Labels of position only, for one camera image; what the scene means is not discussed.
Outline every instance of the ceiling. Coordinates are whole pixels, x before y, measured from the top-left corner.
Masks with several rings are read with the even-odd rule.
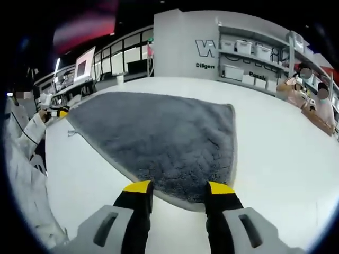
[[[120,0],[117,23],[113,36],[107,35],[71,50],[65,57],[65,64],[74,62],[74,59],[87,49],[97,46],[102,47],[115,39],[135,31],[139,28],[151,25],[153,16],[167,10],[179,8],[181,11],[196,10],[223,10],[246,13],[272,21],[289,30],[301,34],[314,49],[321,52],[328,61],[339,69],[339,37],[337,27],[334,27],[333,17],[335,11],[331,8],[321,7],[307,8],[302,5],[294,6],[290,11],[282,10],[279,2],[269,6],[263,4],[246,4],[237,7],[236,2],[230,3],[221,0],[187,1],[187,0]],[[58,57],[51,54],[53,33],[57,25],[64,23],[71,17],[83,12],[95,4],[95,0],[58,0],[57,5],[49,1],[30,0],[20,2],[20,8],[16,8],[17,15],[12,19],[10,31],[11,46],[22,44],[23,35],[30,37],[30,50],[24,54],[24,62],[42,73],[51,71],[54,61]]]

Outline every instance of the computer screen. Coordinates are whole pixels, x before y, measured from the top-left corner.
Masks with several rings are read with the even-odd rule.
[[[77,77],[82,76],[85,73],[86,60],[79,64],[78,71],[76,73]]]
[[[95,47],[91,48],[86,53],[82,54],[76,59],[75,62],[75,77],[74,82],[83,80],[91,76],[91,67],[94,58]]]

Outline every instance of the storage box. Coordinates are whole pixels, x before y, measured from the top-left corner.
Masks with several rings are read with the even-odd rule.
[[[236,45],[237,45],[237,49],[238,49],[239,53],[248,54],[248,55],[251,54],[251,52],[252,52],[252,43],[251,42],[238,40]]]
[[[222,50],[234,52],[234,41],[220,40],[220,46]]]
[[[318,84],[321,82],[321,80],[318,77],[313,78],[313,87],[318,90]]]
[[[224,65],[225,78],[242,81],[244,70],[232,65]]]
[[[271,61],[272,49],[263,47],[261,45],[255,45],[254,46],[254,53],[260,59],[263,59],[263,60],[266,60],[266,61]]]
[[[309,48],[304,47],[304,55],[305,55],[308,59],[313,60],[314,53],[313,53],[313,51],[310,50]]]

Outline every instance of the fluffy gray carpet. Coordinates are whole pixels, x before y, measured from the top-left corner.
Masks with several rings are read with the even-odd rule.
[[[155,194],[175,205],[195,210],[189,205],[203,203],[206,181],[233,183],[231,105],[115,92],[81,104],[67,118],[117,170],[133,181],[152,180]]]

